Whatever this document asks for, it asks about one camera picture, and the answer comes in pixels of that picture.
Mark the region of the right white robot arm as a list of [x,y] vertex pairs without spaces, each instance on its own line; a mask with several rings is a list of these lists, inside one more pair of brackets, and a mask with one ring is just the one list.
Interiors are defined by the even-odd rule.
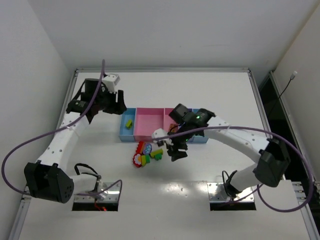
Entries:
[[242,129],[232,129],[227,122],[207,109],[193,112],[180,103],[169,113],[169,117],[180,126],[176,131],[177,136],[166,145],[172,162],[188,156],[187,141],[193,136],[219,141],[253,161],[252,165],[233,171],[223,183],[224,192],[230,198],[235,198],[246,188],[255,185],[277,187],[290,164],[282,152],[284,143]]

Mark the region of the dark green lego brick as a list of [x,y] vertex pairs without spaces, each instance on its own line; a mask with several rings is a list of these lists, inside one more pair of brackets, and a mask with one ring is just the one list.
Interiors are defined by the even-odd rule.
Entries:
[[163,157],[163,155],[159,153],[159,154],[156,154],[156,155],[154,156],[154,159],[155,159],[156,161],[159,161],[159,160],[162,159],[162,157]]

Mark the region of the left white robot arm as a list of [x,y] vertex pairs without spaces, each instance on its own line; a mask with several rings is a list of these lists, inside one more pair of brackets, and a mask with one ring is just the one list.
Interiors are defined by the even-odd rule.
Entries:
[[122,115],[126,110],[123,90],[117,89],[118,74],[104,75],[102,80],[87,78],[68,103],[61,131],[57,132],[35,163],[24,168],[29,194],[33,198],[67,203],[73,195],[97,196],[102,193],[101,176],[77,172],[68,176],[66,169],[81,134],[99,112]]

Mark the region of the orange lego brick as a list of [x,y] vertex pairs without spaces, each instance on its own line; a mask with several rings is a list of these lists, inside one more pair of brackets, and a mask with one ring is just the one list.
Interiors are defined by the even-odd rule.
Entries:
[[176,123],[171,123],[169,126],[169,132],[175,133],[179,129],[179,125]]

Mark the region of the small lime lego brick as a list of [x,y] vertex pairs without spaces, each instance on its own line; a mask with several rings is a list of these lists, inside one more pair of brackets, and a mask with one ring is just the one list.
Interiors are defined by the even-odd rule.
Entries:
[[126,124],[125,124],[125,127],[126,129],[130,130],[134,125],[134,121],[132,119],[129,119]]

